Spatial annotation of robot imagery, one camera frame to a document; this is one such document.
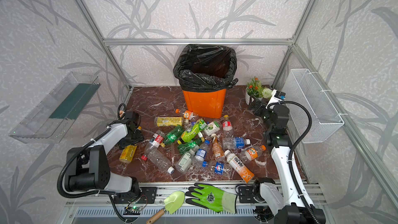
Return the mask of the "bright green label bottle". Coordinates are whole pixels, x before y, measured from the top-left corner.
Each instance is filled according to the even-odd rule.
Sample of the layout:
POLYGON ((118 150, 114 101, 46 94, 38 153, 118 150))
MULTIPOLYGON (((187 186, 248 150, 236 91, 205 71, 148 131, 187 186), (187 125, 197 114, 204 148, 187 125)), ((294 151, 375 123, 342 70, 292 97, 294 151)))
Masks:
POLYGON ((193 140, 194 137, 198 136, 202 142, 205 141, 201 131, 204 131, 206 128, 207 123, 204 119, 199 119, 196 121, 194 126, 191 126, 188 130, 184 131, 181 137, 177 140, 179 145, 189 143, 193 140))

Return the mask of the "small orange label bottle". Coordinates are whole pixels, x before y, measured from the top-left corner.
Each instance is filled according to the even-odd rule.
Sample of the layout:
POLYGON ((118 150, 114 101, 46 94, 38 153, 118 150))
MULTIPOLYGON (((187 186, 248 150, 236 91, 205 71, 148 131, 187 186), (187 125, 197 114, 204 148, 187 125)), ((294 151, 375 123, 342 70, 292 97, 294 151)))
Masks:
POLYGON ((266 151, 266 147, 264 145, 252 146, 251 148, 241 152, 241 160, 243 163, 251 162, 259 158, 264 151, 266 151))

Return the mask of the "orange white label juice bottle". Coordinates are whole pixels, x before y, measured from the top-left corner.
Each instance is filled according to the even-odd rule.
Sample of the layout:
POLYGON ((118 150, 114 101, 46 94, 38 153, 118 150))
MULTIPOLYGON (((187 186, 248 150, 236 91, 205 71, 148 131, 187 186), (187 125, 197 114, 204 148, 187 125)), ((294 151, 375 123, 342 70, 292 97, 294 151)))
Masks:
POLYGON ((254 178, 254 173, 244 165, 236 154, 230 150, 226 150, 224 155, 226 162, 237 172, 244 182, 248 183, 254 178))

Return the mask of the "yellow label tea bottle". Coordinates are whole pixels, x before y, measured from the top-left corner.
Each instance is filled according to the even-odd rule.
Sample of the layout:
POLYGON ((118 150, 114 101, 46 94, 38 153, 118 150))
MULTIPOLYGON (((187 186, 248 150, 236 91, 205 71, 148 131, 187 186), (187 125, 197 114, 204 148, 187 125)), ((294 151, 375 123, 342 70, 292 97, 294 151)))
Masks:
POLYGON ((182 117, 155 117, 154 124, 157 127, 177 126, 183 124, 182 117))

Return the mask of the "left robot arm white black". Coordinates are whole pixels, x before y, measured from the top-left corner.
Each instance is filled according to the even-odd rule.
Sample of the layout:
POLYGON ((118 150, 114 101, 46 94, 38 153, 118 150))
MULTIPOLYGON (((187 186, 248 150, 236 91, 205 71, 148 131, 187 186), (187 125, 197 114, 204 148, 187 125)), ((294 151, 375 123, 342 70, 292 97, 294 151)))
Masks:
POLYGON ((142 190, 137 179, 112 173, 107 159, 116 145, 126 148, 144 141, 140 124, 138 113, 121 113, 98 137, 70 149, 57 180, 58 193, 69 199, 90 195, 108 195, 125 201, 140 198, 142 190))

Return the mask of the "yellow iced tea bottle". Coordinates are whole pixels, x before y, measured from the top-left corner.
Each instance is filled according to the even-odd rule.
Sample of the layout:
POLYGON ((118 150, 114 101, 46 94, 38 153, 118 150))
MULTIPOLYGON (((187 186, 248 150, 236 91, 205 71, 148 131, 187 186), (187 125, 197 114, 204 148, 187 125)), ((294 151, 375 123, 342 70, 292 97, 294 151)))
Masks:
POLYGON ((126 163, 129 164, 132 162, 135 151, 137 149, 138 145, 130 145, 128 147, 126 147, 125 149, 121 149, 122 153, 120 155, 119 161, 122 163, 126 163))

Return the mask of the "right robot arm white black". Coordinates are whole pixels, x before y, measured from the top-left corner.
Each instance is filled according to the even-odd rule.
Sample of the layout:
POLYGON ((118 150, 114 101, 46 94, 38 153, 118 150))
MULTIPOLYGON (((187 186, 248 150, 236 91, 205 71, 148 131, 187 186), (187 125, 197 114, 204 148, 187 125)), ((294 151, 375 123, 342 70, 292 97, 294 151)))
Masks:
POLYGON ((253 186, 254 198, 256 201, 267 203, 268 212, 273 215, 273 222, 276 224, 324 224, 324 211, 316 208, 309 197, 294 158, 295 149, 312 127, 311 114, 304 106, 292 101, 264 104, 254 100, 249 109, 268 125, 268 130, 263 136, 271 147, 271 157, 283 189, 279 192, 271 179, 257 179, 253 186), (291 142, 286 134, 289 120, 288 104, 301 108, 308 118, 305 131, 295 142, 291 142))

